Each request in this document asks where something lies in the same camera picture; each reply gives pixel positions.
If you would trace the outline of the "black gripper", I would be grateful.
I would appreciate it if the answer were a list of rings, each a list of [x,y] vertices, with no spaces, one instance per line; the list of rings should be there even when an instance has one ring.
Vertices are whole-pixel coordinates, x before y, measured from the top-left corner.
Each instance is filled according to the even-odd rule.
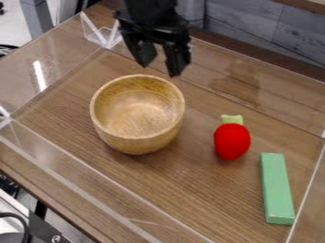
[[[142,67],[147,67],[158,56],[154,44],[162,45],[164,64],[170,77],[182,75],[191,62],[188,22],[168,9],[155,13],[140,9],[132,13],[127,8],[114,13],[124,44]]]

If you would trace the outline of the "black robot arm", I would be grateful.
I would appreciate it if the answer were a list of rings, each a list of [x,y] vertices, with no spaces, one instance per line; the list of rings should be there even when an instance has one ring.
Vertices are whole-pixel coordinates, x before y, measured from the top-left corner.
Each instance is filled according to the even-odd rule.
[[[124,44],[142,67],[164,53],[170,77],[180,76],[191,62],[188,21],[178,14],[178,0],[124,0],[114,13]]]

